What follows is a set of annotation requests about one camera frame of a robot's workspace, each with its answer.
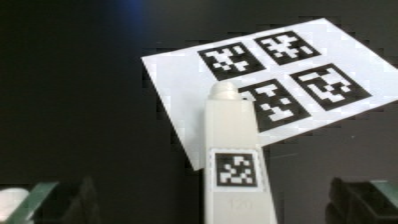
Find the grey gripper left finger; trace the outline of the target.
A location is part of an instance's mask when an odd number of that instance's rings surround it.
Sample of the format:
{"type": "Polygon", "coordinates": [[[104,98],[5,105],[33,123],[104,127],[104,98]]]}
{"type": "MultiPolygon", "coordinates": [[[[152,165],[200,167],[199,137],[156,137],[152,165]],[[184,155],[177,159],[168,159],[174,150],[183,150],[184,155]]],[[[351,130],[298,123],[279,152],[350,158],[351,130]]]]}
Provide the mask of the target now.
{"type": "Polygon", "coordinates": [[[5,224],[101,224],[95,187],[90,177],[7,185],[26,197],[5,224]]]}

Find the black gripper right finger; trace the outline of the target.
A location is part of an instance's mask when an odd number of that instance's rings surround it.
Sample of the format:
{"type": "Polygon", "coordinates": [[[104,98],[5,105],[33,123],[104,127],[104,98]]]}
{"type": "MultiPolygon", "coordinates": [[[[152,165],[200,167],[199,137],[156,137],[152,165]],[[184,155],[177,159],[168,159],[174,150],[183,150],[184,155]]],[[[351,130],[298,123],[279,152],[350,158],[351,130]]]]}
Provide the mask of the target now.
{"type": "Polygon", "coordinates": [[[326,224],[398,224],[398,186],[387,180],[334,178],[328,198],[326,224]]]}

